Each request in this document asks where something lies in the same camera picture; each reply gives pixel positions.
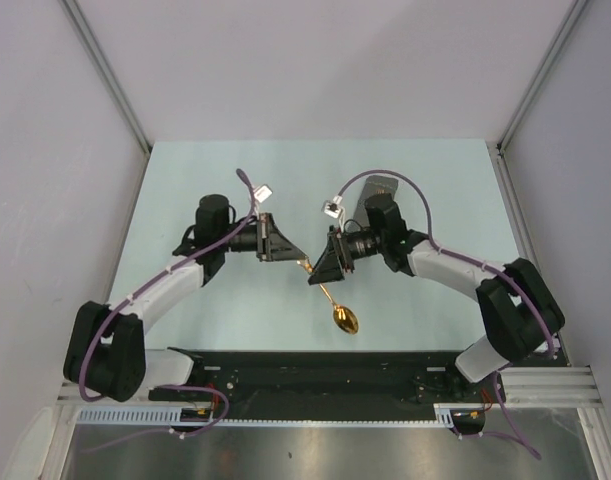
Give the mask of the gold spoon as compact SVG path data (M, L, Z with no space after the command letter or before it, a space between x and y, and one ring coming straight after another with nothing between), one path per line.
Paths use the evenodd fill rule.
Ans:
M332 318L336 326L346 334L357 334L359 331L359 322L354 312L349 307L336 302L325 284L319 284L318 287L331 304Z

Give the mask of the right aluminium frame post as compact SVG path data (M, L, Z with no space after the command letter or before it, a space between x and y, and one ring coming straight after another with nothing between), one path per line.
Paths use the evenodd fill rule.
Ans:
M555 34L541 58L526 90L522 94L517 107L514 109L506 127L496 141L495 148L500 155L504 155L516 136L519 128L529 114L541 90L564 53L576 28L581 23L587 9L593 4L590 0L574 0L566 11L563 20L557 27Z

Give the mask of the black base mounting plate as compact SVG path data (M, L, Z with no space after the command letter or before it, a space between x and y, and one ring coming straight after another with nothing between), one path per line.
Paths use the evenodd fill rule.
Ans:
M470 383L455 368L457 357L454 351L413 352L224 352L192 351L196 361L189 379L187 390L156 388L148 397L152 401L205 402L209 395L204 388L211 387L224 393L223 385L230 375L241 373L243 381L256 387L287 386L297 393L309 389L321 393L329 388L333 394L341 392L345 379L356 378L361 392L371 392L374 387L392 383L401 388L415 374L431 367L447 371L447 387L450 393L461 393ZM334 398L327 402L316 399L311 404L298 399L290 402L288 396L272 398L266 393L259 400L247 397L243 404L231 405L238 418L259 418L262 416L285 416L294 414L299 418L312 415L316 419L400 419L407 411L416 410L420 405L401 403L392 397L367 403L360 400L356 405L341 403Z

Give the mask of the grey cloth napkin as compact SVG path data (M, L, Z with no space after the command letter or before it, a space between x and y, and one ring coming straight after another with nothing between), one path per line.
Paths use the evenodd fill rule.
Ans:
M393 177L378 174L368 176L363 183L361 193L354 209L351 227L367 227L368 216L365 208L366 200L374 195L385 193L394 197L398 190L398 185L399 180Z

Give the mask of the left aluminium frame post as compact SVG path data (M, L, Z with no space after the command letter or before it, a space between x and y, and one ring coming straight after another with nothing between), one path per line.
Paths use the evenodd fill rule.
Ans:
M145 129L138 119L132 103L80 3L75 0L59 0L58 4L70 22L99 79L114 103L119 116L139 146L139 149L148 158L153 150L153 145L147 138Z

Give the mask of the front aluminium frame rail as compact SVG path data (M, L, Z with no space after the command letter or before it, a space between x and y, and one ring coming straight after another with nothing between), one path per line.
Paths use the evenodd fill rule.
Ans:
M247 397L259 400L262 393L272 398L285 394L290 402L302 399L306 404L316 399L329 402L336 398L343 404L356 405L360 400L374 403L383 397L392 397L411 405L475 407L494 404L498 399L512 408L599 408L603 405L588 367L509 367L495 381L486 379L476 385L469 384L461 393L448 391L446 374L444 369L431 367L413 375L401 388L390 383L374 387L371 392L359 391L358 380L350 378L343 380L340 393L333 394L329 388L321 393L312 389L297 393L287 386L256 387L245 383L243 375L236 373L228 377L223 388L231 405L243 404Z

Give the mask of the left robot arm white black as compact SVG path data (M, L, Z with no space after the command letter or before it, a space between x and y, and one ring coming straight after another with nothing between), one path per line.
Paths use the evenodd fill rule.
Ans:
M304 261L306 254L278 229L270 213L250 211L238 221L227 197L200 199L195 221L171 263L115 304L88 301L75 318L63 366L87 402L129 400L140 387L161 377L182 398L199 397L206 376L194 359L173 349L148 352L146 333L187 296L205 287L224 266L228 253L253 253L261 262Z

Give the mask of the aluminium frame post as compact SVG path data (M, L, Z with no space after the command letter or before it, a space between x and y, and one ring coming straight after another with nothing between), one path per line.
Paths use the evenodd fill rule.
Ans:
M114 103L119 116L139 146L139 149L148 158L153 150L153 145L147 138L145 129L138 119L132 103L80 3L75 0L59 0L58 4L70 22L99 79Z
M496 141L495 148L500 155L504 155L516 136L519 128L529 114L541 90L564 53L576 28L581 23L587 9L593 4L590 0L574 0L566 11L563 20L557 27L555 34L541 58L526 90L522 94L517 107L514 109L506 127Z

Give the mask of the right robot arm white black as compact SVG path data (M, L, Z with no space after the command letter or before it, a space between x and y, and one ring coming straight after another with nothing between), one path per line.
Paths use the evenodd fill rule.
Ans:
M356 261L380 255L394 273L434 281L475 301L485 334L457 356L456 370L446 376L454 399L471 400L483 379L526 359L564 326L560 307L529 260L496 265L442 248L428 234L407 227L389 193L369 197L364 206L365 228L330 228L308 282L342 281Z

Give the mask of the right aluminium side rail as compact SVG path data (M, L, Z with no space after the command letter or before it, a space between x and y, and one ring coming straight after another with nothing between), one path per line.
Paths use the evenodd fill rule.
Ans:
M530 236L517 190L510 176L507 161L497 145L488 143L487 149L518 252L522 257L530 260L536 269L540 271L541 265L537 259L536 250Z

